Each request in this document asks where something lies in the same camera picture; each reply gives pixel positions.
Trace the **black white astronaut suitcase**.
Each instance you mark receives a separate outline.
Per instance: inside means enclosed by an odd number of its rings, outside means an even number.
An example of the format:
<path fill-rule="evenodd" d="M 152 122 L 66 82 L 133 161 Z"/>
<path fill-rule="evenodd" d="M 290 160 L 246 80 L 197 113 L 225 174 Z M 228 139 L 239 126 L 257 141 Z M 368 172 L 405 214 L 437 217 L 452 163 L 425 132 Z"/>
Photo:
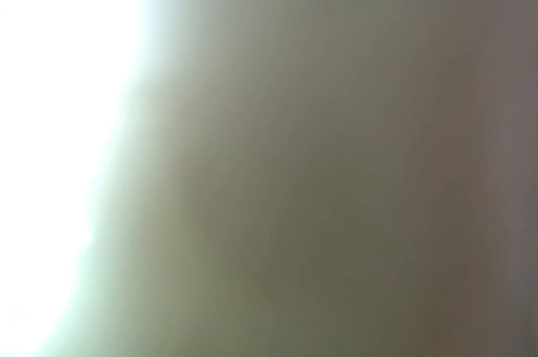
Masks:
<path fill-rule="evenodd" d="M 538 1 L 0 1 L 0 356 L 538 356 Z"/>

